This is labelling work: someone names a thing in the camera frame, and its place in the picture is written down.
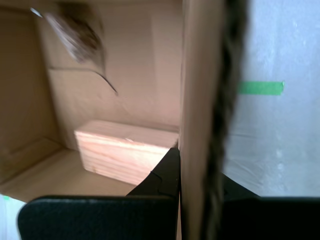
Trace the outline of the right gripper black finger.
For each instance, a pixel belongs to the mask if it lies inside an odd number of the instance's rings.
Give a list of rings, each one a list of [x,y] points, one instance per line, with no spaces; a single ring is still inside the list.
[[[23,240],[174,240],[180,151],[171,148],[126,196],[43,196],[19,212]]]
[[[221,240],[318,240],[318,197],[259,196],[227,176]]]

